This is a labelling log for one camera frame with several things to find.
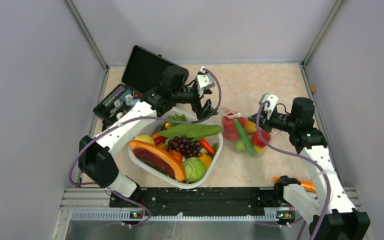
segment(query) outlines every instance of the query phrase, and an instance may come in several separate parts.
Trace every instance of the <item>bunch of purple grapes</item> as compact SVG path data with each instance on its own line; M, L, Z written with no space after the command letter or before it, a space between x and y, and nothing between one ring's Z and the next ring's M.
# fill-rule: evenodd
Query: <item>bunch of purple grapes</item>
M185 135L168 141L168 150L176 150L181 153L185 158L201 156L200 150L203 148L199 141L191 141Z

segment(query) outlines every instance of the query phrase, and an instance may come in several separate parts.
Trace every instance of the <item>white basket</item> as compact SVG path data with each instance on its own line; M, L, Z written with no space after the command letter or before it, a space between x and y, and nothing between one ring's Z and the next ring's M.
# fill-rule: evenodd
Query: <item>white basket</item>
M194 117L193 115L189 114L188 112L184 112L182 111L181 109L177 108L177 107L173 107L170 111L168 111L163 117L166 118L170 115L175 115L175 114L178 114L178 115L182 115L184 114L187 118L188 121L195 121L197 120L196 117ZM163 125L164 123L162 121L155 121L151 124L149 124L148 126L146 126L141 132L139 135L148 135L148 136L151 136L152 134L154 134L155 132L157 132L159 129L161 129L161 126ZM205 125L211 125L212 123L208 122L208 121L203 121L199 124L205 124ZM152 167L150 167L149 165L147 165L146 163L144 163L143 161L139 160L135 154L133 153L133 151L129 148L128 149L128 154L131 158L131 160L137 164L139 167L145 169L146 171L150 172L151 174L159 177L160 179L166 181L167 183L170 183L180 189L194 189L196 187L198 187L199 185L203 184L203 182L208 178L208 176L210 175L211 173L211 170L213 169L214 167L214 164L216 164L216 161L217 159L219 158L219 155L220 155L220 151L222 150L223 148L223 137L222 137L222 134L219 133L217 135L213 135L213 136L209 136L209 137L206 137L205 140L207 140L207 142L212 146L213 144L215 143L218 143L218 150L217 152L215 153L215 156L214 158L212 159L212 162L208 168L208 170L206 171L204 177L197 181L197 182L194 182L194 183L183 183L183 182L178 182L176 181L175 179L167 176L167 175L164 175L163 173L153 169Z

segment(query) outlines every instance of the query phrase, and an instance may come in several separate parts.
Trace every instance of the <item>beige table surface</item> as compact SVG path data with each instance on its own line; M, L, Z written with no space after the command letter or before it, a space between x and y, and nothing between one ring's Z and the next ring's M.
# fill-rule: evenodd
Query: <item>beige table surface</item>
M201 65L184 65L189 70L189 79L195 78ZM304 80L297 63L274 64L217 64L205 65L218 78L222 100L221 107L229 107L244 114L255 114L261 96L268 92L279 97L279 103L284 103L290 111L292 100L296 97L308 97ZM124 72L124 67L111 67L104 96L107 96L118 84ZM214 106L218 101L217 87L211 98ZM192 112L191 106L178 104L179 108ZM221 124L219 116L209 119L214 124ZM101 132L102 123L98 120L95 135ZM289 143L288 134L282 132L275 135L271 144L282 150L295 152ZM143 170L131 161L127 152L128 146L120 151L115 162L120 171L129 176L141 187L173 187L171 184ZM310 181L310 176L304 163L271 149L266 149L258 157L250 157L234 152L224 147L215 166L201 187L270 187L273 177L288 175L302 181ZM83 183L91 182L85 175Z

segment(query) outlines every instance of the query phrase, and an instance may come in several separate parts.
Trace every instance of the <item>red tomato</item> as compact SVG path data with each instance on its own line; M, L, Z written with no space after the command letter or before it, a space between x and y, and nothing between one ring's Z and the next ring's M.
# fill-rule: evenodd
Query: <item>red tomato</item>
M261 134L262 134L262 137L265 139L266 142L270 142L270 139L272 138L270 136L270 134L268 134L263 129L261 129ZM251 142L252 142L252 144L254 144L255 146L257 146L259 148L264 148L266 146L266 144L260 138L258 132L254 133L254 135L252 135Z
M236 129L236 126L235 126L235 121L234 119L237 119L238 122L240 123L240 125L245 128L245 124L247 122L247 119L245 117L235 117L235 118L230 118L228 116L224 116L222 119L221 119L221 125L223 125L223 128L226 130L226 131L229 131L229 132L238 132L238 130Z
M239 135L238 131L223 131L223 137L228 141L236 141L241 138L241 135Z

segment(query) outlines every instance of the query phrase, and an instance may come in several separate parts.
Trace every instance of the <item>black case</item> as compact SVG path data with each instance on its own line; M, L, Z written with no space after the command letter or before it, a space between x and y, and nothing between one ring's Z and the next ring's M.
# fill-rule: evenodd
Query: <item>black case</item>
M123 104L115 114L110 111L115 108L114 102L123 97L121 90L132 91L132 95L141 96L148 90L153 89L161 80L163 72L170 66L177 64L164 59L161 55L146 50L135 45L131 51L127 66L119 84L111 93L106 96L94 109L93 112L107 124L117 121L117 113L128 112L131 107Z

